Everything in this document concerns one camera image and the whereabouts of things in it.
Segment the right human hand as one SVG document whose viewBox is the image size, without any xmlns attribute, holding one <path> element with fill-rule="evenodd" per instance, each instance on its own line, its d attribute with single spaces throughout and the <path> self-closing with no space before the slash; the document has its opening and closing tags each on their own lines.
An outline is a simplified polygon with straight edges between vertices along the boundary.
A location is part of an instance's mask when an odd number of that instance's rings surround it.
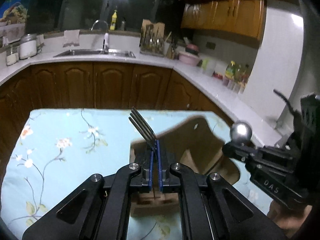
<svg viewBox="0 0 320 240">
<path fill-rule="evenodd" d="M 273 200 L 267 217 L 283 230 L 286 237 L 292 238 L 300 229 L 311 210 L 312 206 L 310 205 L 306 206 L 304 210 L 290 210 Z"/>
</svg>

